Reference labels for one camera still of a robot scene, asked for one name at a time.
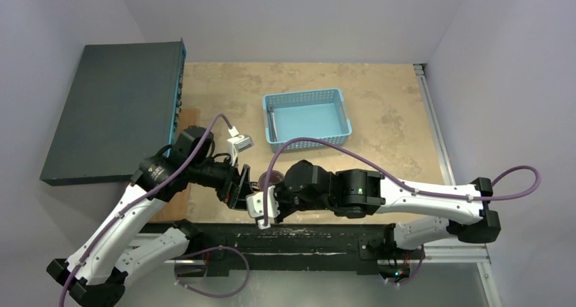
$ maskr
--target white wall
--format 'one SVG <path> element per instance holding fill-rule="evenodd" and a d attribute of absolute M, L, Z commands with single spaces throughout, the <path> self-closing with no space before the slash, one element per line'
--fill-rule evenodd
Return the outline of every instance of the white wall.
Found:
<path fill-rule="evenodd" d="M 126 0 L 192 61 L 425 62 L 462 0 Z"/>
<path fill-rule="evenodd" d="M 426 68 L 456 180 L 531 164 L 539 190 L 492 203 L 506 306 L 576 301 L 576 0 L 464 0 Z M 528 173 L 498 193 L 529 186 Z"/>
<path fill-rule="evenodd" d="M 55 306 L 46 273 L 101 222 L 118 185 L 38 180 L 86 43 L 143 41 L 123 0 L 0 0 L 0 297 Z"/>

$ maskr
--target blue basket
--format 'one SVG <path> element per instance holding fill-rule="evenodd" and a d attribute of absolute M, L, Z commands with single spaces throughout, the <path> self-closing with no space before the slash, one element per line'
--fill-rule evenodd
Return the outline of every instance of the blue basket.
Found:
<path fill-rule="evenodd" d="M 352 134 L 352 125 L 339 88 L 265 95 L 264 125 L 272 151 L 296 137 L 323 139 L 342 145 Z M 322 144 L 298 142 L 286 150 L 320 147 Z"/>

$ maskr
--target wooden table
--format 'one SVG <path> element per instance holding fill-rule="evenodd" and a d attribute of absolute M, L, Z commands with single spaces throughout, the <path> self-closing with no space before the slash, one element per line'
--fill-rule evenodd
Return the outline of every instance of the wooden table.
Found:
<path fill-rule="evenodd" d="M 222 112 L 240 133 L 251 135 L 255 147 L 242 152 L 239 163 L 250 165 L 251 180 L 257 181 L 273 155 L 264 134 L 262 96 L 320 88 L 343 92 L 353 127 L 345 148 L 402 179 L 444 183 L 412 65 L 189 62 L 183 80 L 183 107 L 200 110 L 200 126 L 207 126 Z M 213 132 L 216 152 L 226 151 L 224 123 L 217 123 Z M 284 153 L 275 169 L 284 173 L 302 159 L 331 171 L 369 169 L 326 148 Z M 246 212 L 230 210 L 218 201 L 213 189 L 197 185 L 190 190 L 187 208 L 187 218 L 194 222 L 253 222 Z M 390 223 L 415 218 L 418 216 L 389 213 L 346 219 L 329 211 L 307 211 L 285 222 Z"/>

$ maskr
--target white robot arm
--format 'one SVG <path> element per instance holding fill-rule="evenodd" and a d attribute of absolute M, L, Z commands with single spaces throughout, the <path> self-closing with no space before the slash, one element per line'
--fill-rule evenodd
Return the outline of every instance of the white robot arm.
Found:
<path fill-rule="evenodd" d="M 219 200 L 230 209 L 247 211 L 258 228 L 270 228 L 264 222 L 263 191 L 255 192 L 249 180 L 249 167 L 238 170 L 238 152 L 252 146 L 251 139 L 231 128 L 230 153 L 223 162 L 207 156 L 213 143 L 204 128 L 190 127 L 181 134 L 170 155 L 166 147 L 145 159 L 126 188 L 124 195 L 98 230 L 67 259 L 55 259 L 48 273 L 81 306 L 113 306 L 127 287 L 162 262 L 185 252 L 199 251 L 197 228 L 186 220 L 175 223 L 155 240 L 125 251 L 149 219 L 188 183 L 216 190 Z M 200 135 L 208 140 L 199 141 Z M 191 162 L 182 173 L 175 171 Z M 167 179 L 172 179 L 151 198 L 143 196 Z M 405 212 L 427 215 L 409 223 L 382 225 L 384 240 L 376 242 L 375 251 L 410 252 L 417 247 L 448 237 L 463 242 L 492 242 L 500 232 L 498 214 L 487 202 L 427 196 L 422 192 L 458 194 L 470 198 L 491 196 L 489 179 L 479 178 L 470 185 L 444 186 L 404 181 L 410 193 L 378 172 L 343 170 L 328 172 L 302 160 L 287 172 L 283 182 L 266 188 L 268 216 L 276 223 L 298 211 L 331 210 L 335 215 L 360 218 L 374 213 Z"/>

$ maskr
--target white connector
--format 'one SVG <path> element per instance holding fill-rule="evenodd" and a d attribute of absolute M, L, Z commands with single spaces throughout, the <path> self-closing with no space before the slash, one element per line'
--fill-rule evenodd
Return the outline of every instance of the white connector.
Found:
<path fill-rule="evenodd" d="M 228 133 L 230 133 L 230 137 L 236 137 L 240 134 L 235 126 L 233 126 L 232 128 L 229 128 Z"/>
<path fill-rule="evenodd" d="M 240 135 L 234 126 L 229 128 L 228 132 L 230 133 L 231 138 L 226 141 L 226 146 L 228 148 L 228 154 L 230 154 L 230 164 L 235 166 L 238 154 L 254 146 L 254 142 L 249 135 Z"/>
<path fill-rule="evenodd" d="M 268 195 L 266 196 L 266 200 L 268 201 L 268 217 L 277 217 L 280 215 L 278 202 L 276 198 L 274 198 L 274 187 L 275 186 L 268 187 Z M 264 230 L 270 228 L 270 222 L 268 222 L 268 225 L 264 225 L 264 192 L 246 196 L 246 210 L 251 218 L 256 219 L 256 225 L 259 229 Z"/>

